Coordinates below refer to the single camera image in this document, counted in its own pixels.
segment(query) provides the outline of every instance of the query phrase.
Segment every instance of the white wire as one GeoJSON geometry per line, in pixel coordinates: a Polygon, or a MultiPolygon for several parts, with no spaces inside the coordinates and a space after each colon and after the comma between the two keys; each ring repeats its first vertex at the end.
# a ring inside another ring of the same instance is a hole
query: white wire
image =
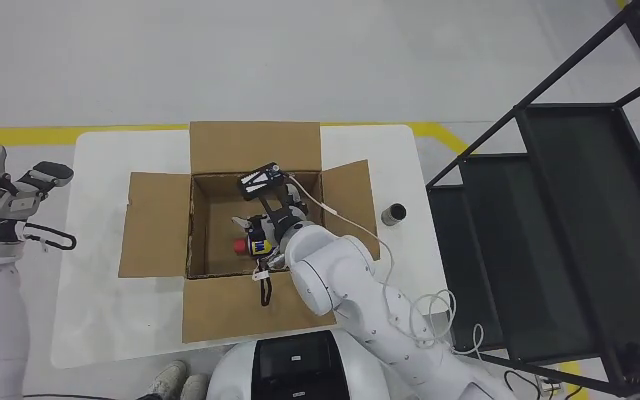
{"type": "MultiPolygon", "coordinates": [[[[323,210],[329,212],[330,214],[335,215],[336,217],[338,217],[339,219],[359,228],[360,230],[364,231],[365,233],[367,233],[369,236],[373,237],[374,239],[376,239],[382,246],[384,246],[384,248],[387,250],[387,252],[389,253],[389,260],[390,260],[390,266],[389,266],[389,272],[387,272],[387,276],[384,279],[384,282],[382,283],[382,298],[385,304],[385,308],[386,308],[386,312],[387,312],[387,321],[389,322],[389,324],[394,327],[398,332],[400,332],[401,334],[403,334],[404,336],[414,340],[416,342],[416,346],[419,346],[421,348],[430,348],[433,347],[436,343],[438,342],[442,342],[441,339],[446,336],[449,331],[451,330],[451,326],[453,325],[453,320],[456,316],[456,297],[453,294],[453,292],[451,292],[448,289],[442,289],[439,292],[437,292],[436,294],[424,294],[420,297],[418,297],[415,301],[411,302],[411,306],[409,309],[409,329],[411,330],[411,332],[405,332],[402,329],[400,329],[400,327],[395,323],[395,321],[397,321],[396,317],[392,315],[391,313],[391,308],[389,307],[389,301],[387,299],[387,286],[389,285],[389,278],[391,278],[391,274],[393,273],[393,269],[395,267],[395,261],[393,259],[393,252],[391,251],[391,248],[389,247],[389,245],[387,245],[382,239],[380,239],[378,236],[376,236],[375,234],[373,234],[371,231],[369,231],[367,228],[363,227],[362,225],[359,225],[345,217],[343,217],[342,215],[338,214],[338,212],[336,210],[334,210],[333,208],[329,207],[328,205],[319,202],[318,200],[316,200],[313,196],[311,196],[311,194],[309,194],[309,192],[307,192],[307,190],[300,184],[300,182],[298,182],[293,176],[288,175],[289,179],[291,179],[291,181],[293,183],[296,184],[296,186],[302,190],[302,192],[307,196],[307,198],[309,198],[309,200],[311,200],[312,202],[314,202],[318,207],[322,208],[323,210]],[[449,293],[449,296],[451,297],[451,305],[449,303],[447,303],[447,301],[440,296],[441,293],[449,293]],[[413,312],[415,309],[417,309],[417,304],[420,300],[430,297],[431,300],[429,302],[429,323],[431,324],[431,331],[433,332],[433,336],[432,337],[420,337],[418,335],[416,335],[414,328],[413,328],[413,312]],[[450,317],[449,317],[449,323],[447,324],[447,327],[444,331],[442,331],[439,334],[436,334],[435,332],[435,327],[433,324],[433,313],[432,313],[432,307],[433,304],[436,302],[436,300],[441,300],[443,303],[445,303],[445,305],[447,306],[447,309],[450,312],[450,317]]],[[[457,351],[455,349],[453,349],[452,347],[450,348],[451,352],[453,354],[459,354],[459,355],[466,355],[466,354],[471,354],[473,352],[476,352],[478,355],[478,359],[480,359],[480,361],[482,361],[482,358],[480,357],[480,345],[482,344],[482,341],[484,340],[484,329],[482,328],[482,325],[480,324],[475,324],[475,326],[473,327],[473,344],[474,347],[471,350],[468,351],[457,351]],[[476,342],[476,329],[480,329],[480,339],[476,342]]]]}

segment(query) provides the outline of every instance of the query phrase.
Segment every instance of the shoe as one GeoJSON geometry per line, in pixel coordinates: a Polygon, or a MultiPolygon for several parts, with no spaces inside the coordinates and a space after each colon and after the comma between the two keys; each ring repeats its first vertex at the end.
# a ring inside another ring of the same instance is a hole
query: shoe
{"type": "Polygon", "coordinates": [[[187,364],[182,361],[174,361],[156,376],[147,389],[147,394],[160,396],[162,400],[173,400],[178,397],[186,379],[187,364]]]}
{"type": "Polygon", "coordinates": [[[191,375],[182,387],[180,400],[205,400],[209,389],[208,375],[191,375]]]}

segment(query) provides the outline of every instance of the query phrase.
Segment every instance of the open cardboard box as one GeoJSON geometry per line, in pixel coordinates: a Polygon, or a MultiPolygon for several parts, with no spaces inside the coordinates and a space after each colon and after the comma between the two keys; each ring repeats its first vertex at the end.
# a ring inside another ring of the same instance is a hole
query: open cardboard box
{"type": "MultiPolygon", "coordinates": [[[[244,201],[236,181],[276,162],[316,199],[376,232],[367,161],[322,171],[317,123],[192,122],[189,135],[190,175],[131,174],[118,276],[186,278],[184,343],[335,324],[332,313],[318,317],[305,306],[289,272],[271,275],[271,303],[260,305],[260,284],[251,279],[255,261],[234,253],[234,239],[244,234],[231,217],[264,209],[258,200],[244,201]]],[[[358,237],[379,258],[375,239],[307,204],[309,219],[358,237]]]]}

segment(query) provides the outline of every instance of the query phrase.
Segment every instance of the concrete floor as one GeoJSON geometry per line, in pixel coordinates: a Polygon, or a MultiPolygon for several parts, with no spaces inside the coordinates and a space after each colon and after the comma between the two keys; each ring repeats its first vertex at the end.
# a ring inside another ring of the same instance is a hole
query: concrete floor
{"type": "MultiPolygon", "coordinates": [[[[0,126],[438,121],[470,143],[613,15],[608,1],[4,0],[0,126]]],[[[620,32],[541,100],[615,100],[640,85],[639,66],[620,32]]],[[[638,131],[640,104],[627,113],[638,131]]],[[[454,156],[432,138],[417,145],[426,179],[454,156]]],[[[521,148],[515,126],[483,147],[521,148]]],[[[71,163],[74,152],[9,150],[14,173],[42,159],[71,163]]],[[[67,200],[58,191],[37,222],[62,227],[67,200]]],[[[35,250],[21,264],[33,331],[27,393],[133,398],[172,359],[196,372],[219,359],[212,349],[54,369],[60,255],[35,250]]],[[[597,362],[582,366],[602,374],[597,362]]]]}

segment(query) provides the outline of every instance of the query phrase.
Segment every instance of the box flap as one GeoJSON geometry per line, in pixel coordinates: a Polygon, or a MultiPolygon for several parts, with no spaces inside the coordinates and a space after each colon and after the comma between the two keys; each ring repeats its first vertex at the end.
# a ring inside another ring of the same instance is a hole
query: box flap
{"type": "MultiPolygon", "coordinates": [[[[322,193],[324,202],[338,214],[378,234],[367,160],[322,171],[322,193]]],[[[330,213],[325,213],[325,227],[338,236],[357,237],[374,260],[380,259],[380,243],[361,229],[330,213]]]]}
{"type": "Polygon", "coordinates": [[[184,275],[190,187],[190,175],[131,174],[119,277],[184,275]]]}
{"type": "Polygon", "coordinates": [[[184,343],[334,325],[333,313],[318,317],[304,304],[289,272],[271,275],[273,295],[260,305],[260,283],[251,276],[187,280],[184,343]]]}
{"type": "Polygon", "coordinates": [[[317,122],[192,122],[191,172],[249,172],[276,162],[285,171],[320,171],[317,122]]]}

